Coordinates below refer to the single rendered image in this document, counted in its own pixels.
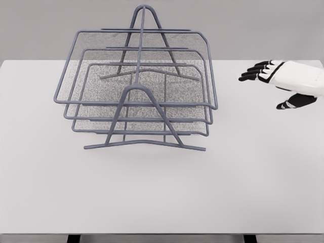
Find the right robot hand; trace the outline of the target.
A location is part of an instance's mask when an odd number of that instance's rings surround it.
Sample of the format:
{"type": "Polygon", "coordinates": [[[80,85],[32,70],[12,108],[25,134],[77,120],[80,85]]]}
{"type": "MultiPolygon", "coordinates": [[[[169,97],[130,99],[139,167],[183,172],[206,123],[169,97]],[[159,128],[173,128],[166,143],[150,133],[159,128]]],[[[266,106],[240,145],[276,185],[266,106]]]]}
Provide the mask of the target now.
{"type": "Polygon", "coordinates": [[[294,61],[267,60],[255,64],[238,78],[261,81],[281,90],[295,92],[277,105],[277,110],[296,109],[310,105],[324,96],[324,69],[294,61]]]}

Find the grey mesh tray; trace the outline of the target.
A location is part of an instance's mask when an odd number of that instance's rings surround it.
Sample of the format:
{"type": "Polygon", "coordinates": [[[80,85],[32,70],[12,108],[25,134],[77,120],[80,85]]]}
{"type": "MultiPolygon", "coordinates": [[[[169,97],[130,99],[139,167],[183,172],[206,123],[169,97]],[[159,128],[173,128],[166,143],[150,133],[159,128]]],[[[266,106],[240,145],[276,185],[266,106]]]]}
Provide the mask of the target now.
{"type": "Polygon", "coordinates": [[[210,123],[210,61],[190,48],[86,48],[68,61],[57,98],[66,116],[106,130],[124,124],[210,123]]]}
{"type": "MultiPolygon", "coordinates": [[[[62,79],[66,71],[68,61],[73,53],[80,52],[86,48],[139,48],[140,29],[102,29],[102,30],[81,30],[76,33],[66,60],[60,81],[58,83],[54,101],[58,104],[65,102],[58,100],[57,96],[62,89],[62,79]]],[[[187,29],[144,29],[142,35],[142,48],[190,48],[203,53],[210,61],[213,75],[210,47],[206,38],[198,31],[187,29]]]]}
{"type": "MultiPolygon", "coordinates": [[[[80,72],[72,95],[77,104],[66,113],[73,118],[73,129],[107,133],[124,88],[135,83],[136,68],[131,64],[93,63],[80,72]]],[[[144,65],[139,69],[138,84],[150,89],[178,134],[208,134],[212,98],[207,93],[205,75],[197,65],[144,65]]],[[[149,103],[144,92],[132,90],[114,128],[116,133],[170,134],[149,103]]]]}

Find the grey mesh tray, medium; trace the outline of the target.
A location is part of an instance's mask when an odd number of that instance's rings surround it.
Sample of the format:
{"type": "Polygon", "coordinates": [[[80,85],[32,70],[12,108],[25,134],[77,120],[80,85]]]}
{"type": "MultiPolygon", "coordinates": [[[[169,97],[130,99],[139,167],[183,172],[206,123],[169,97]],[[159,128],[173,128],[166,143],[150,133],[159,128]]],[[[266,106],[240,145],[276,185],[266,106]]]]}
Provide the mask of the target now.
{"type": "Polygon", "coordinates": [[[66,116],[106,130],[124,124],[210,123],[210,61],[190,48],[86,48],[68,61],[57,98],[66,116]]]}

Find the grey mesh tray, smallest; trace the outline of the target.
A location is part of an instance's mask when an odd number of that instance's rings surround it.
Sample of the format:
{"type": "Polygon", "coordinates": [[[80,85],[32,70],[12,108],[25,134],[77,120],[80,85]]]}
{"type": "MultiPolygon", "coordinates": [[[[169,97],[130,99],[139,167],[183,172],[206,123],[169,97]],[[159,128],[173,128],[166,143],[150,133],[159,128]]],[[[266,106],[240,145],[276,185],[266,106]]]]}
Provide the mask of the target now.
{"type": "MultiPolygon", "coordinates": [[[[80,72],[72,95],[77,104],[66,113],[73,118],[73,129],[107,133],[124,88],[135,83],[136,68],[131,64],[93,63],[80,72]]],[[[178,134],[208,134],[212,98],[207,93],[205,75],[197,65],[144,65],[139,69],[138,84],[150,89],[178,134]]],[[[149,103],[144,92],[132,90],[114,128],[116,133],[170,134],[149,103]]]]}

